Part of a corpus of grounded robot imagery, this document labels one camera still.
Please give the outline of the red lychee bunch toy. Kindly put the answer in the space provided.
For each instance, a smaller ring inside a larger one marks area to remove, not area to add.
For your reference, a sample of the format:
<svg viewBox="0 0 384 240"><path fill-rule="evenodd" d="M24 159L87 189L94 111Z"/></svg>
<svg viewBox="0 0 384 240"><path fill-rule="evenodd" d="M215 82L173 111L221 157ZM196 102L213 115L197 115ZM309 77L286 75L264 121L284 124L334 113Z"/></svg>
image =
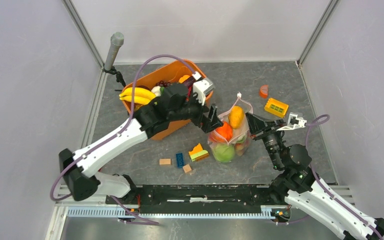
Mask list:
<svg viewBox="0 0 384 240"><path fill-rule="evenodd" d="M244 136L242 139L238 140L235 145L234 149L238 156L242 156L245 151L248 149L250 145L250 138L248 136Z"/></svg>

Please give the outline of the clear zip top bag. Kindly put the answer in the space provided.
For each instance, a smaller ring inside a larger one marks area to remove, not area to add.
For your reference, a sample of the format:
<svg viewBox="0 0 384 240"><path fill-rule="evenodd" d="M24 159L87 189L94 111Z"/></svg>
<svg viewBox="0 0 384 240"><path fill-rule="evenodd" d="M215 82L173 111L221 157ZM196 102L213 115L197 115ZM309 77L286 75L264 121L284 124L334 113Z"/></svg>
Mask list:
<svg viewBox="0 0 384 240"><path fill-rule="evenodd" d="M246 114L252 112L252 105L243 100L242 94L238 92L232 107L218 115L222 126L213 130L207 140L213 157L218 162L229 163L243 156L249 148L251 134Z"/></svg>

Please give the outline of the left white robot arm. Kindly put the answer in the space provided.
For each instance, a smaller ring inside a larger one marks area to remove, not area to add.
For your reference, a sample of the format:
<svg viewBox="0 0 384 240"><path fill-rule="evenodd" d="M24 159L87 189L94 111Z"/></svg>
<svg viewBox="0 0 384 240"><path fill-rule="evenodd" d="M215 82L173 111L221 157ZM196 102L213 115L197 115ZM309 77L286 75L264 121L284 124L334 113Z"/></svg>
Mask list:
<svg viewBox="0 0 384 240"><path fill-rule="evenodd" d="M62 150L58 157L69 196L83 201L93 195L112 195L125 204L133 203L137 190L128 176L104 174L99 170L129 148L167 130L171 122L190 120L204 133L222 126L217 107L206 104L206 96L213 89L213 83L207 78L195 82L191 90L181 83L173 84L101 139L74 152Z"/></svg>

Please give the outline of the green toy cabbage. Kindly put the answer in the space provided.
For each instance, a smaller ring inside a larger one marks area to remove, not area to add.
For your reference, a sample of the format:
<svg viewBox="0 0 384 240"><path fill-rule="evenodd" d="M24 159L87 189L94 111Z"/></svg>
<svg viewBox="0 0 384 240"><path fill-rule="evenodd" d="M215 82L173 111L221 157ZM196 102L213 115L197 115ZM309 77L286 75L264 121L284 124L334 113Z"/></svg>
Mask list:
<svg viewBox="0 0 384 240"><path fill-rule="evenodd" d="M214 158L221 163L228 163L235 157L235 148L228 144L217 144L213 148Z"/></svg>

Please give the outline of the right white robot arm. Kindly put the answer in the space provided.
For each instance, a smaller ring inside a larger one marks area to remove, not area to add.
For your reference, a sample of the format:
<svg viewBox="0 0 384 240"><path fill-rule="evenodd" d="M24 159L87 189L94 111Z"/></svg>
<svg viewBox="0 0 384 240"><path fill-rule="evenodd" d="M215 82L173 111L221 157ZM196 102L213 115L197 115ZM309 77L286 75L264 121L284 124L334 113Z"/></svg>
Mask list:
<svg viewBox="0 0 384 240"><path fill-rule="evenodd" d="M246 113L250 136L261 140L280 174L269 186L269 199L275 204L286 203L330 229L341 240L381 240L384 218L373 218L355 208L336 193L311 166L305 145L285 146L286 131L307 128L311 131L330 119L328 114L308 123L303 117L290 113L288 120L268 120Z"/></svg>

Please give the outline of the orange toy pumpkin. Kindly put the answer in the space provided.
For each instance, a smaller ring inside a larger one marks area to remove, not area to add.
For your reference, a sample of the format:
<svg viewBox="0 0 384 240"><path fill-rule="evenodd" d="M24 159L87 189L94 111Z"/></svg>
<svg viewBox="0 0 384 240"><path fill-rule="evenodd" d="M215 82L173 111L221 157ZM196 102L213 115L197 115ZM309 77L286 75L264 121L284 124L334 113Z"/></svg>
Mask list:
<svg viewBox="0 0 384 240"><path fill-rule="evenodd" d="M214 139L218 142L229 142L232 137L233 129L226 121L223 121L223 125L215 130Z"/></svg>

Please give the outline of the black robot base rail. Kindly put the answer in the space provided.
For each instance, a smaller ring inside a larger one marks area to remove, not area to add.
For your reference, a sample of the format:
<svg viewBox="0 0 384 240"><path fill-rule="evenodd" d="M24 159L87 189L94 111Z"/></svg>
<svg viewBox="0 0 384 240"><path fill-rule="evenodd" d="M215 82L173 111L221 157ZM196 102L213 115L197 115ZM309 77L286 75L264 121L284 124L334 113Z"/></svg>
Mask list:
<svg viewBox="0 0 384 240"><path fill-rule="evenodd" d="M118 202L141 214L257 214L262 206L291 209L266 184L139 185Z"/></svg>

